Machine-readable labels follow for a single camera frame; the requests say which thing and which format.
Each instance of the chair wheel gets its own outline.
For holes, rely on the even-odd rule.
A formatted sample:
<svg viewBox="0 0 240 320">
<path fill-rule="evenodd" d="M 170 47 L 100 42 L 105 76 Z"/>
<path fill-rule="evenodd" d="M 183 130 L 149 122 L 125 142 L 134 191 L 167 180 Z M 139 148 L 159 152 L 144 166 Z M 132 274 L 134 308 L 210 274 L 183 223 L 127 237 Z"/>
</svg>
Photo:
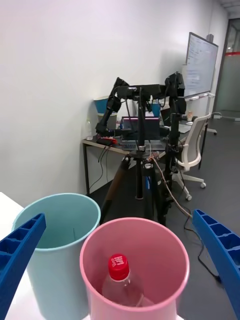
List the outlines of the chair wheel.
<svg viewBox="0 0 240 320">
<path fill-rule="evenodd" d="M 187 200 L 187 201 L 191 201 L 192 198 L 193 198 L 193 197 L 192 197 L 190 194 L 186 196 L 186 200 Z"/>
</svg>

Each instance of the teal bin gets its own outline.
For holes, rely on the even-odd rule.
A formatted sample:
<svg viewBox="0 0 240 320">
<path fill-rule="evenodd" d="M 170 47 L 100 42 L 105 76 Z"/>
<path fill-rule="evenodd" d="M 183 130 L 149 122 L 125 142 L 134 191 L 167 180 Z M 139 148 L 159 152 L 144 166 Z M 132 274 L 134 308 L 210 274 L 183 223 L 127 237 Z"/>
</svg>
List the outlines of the teal bin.
<svg viewBox="0 0 240 320">
<path fill-rule="evenodd" d="M 27 266 L 39 310 L 46 320 L 81 320 L 89 310 L 79 256 L 99 224 L 100 208 L 82 194 L 50 195 L 23 209 L 13 230 L 39 213 L 45 214 L 46 230 Z"/>
<path fill-rule="evenodd" d="M 107 110 L 107 102 L 108 102 L 108 95 L 100 96 L 99 98 L 94 99 L 94 103 L 96 106 L 96 110 L 98 114 L 104 114 Z"/>
<path fill-rule="evenodd" d="M 153 113 L 154 117 L 157 117 L 157 118 L 160 117 L 160 105 L 159 105 L 159 103 L 156 103 L 156 102 L 152 103 L 151 104 L 151 110 L 152 110 L 152 113 Z"/>
</svg>

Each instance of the red bottle cap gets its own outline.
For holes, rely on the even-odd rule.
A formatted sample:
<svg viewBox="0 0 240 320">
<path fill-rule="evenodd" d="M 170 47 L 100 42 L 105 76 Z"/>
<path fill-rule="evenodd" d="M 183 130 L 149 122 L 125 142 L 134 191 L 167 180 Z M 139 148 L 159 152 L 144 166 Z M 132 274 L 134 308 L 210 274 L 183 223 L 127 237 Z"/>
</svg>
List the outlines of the red bottle cap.
<svg viewBox="0 0 240 320">
<path fill-rule="evenodd" d="M 125 255 L 116 253 L 108 260 L 109 275 L 113 280 L 121 281 L 129 275 L 129 263 Z"/>
</svg>

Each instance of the clear plastic bottle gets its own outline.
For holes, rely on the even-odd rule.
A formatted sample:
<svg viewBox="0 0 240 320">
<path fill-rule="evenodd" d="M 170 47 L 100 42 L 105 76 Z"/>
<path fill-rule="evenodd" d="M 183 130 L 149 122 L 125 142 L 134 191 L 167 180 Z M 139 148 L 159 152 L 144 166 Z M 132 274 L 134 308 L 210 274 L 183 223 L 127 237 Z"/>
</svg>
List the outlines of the clear plastic bottle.
<svg viewBox="0 0 240 320">
<path fill-rule="evenodd" d="M 90 120 L 87 119 L 86 120 L 86 139 L 87 140 L 93 140 L 93 133 L 92 133 L 92 127 L 91 127 L 91 123 Z"/>
<path fill-rule="evenodd" d="M 108 275 L 102 286 L 102 295 L 119 305 L 141 307 L 144 290 L 139 277 L 132 273 L 127 258 L 114 254 L 108 261 Z"/>
</svg>

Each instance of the trash bin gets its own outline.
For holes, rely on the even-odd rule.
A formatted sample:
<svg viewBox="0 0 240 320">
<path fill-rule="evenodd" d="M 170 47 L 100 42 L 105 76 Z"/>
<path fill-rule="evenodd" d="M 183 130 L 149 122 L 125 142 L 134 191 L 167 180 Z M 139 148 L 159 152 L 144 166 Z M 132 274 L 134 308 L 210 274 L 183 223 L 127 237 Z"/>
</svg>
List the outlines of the trash bin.
<svg viewBox="0 0 240 320">
<path fill-rule="evenodd" d="M 127 257 L 130 270 L 141 278 L 150 306 L 128 307 L 101 295 L 113 254 Z M 98 227 L 80 253 L 80 270 L 93 320 L 176 320 L 176 299 L 189 277 L 189 258 L 178 237 L 159 223 L 121 218 Z"/>
<path fill-rule="evenodd" d="M 81 320 L 89 310 L 79 255 L 99 224 L 100 208 L 82 194 L 54 194 L 23 209 L 13 230 L 39 213 L 46 230 L 27 266 L 39 310 L 46 320 Z"/>
</svg>

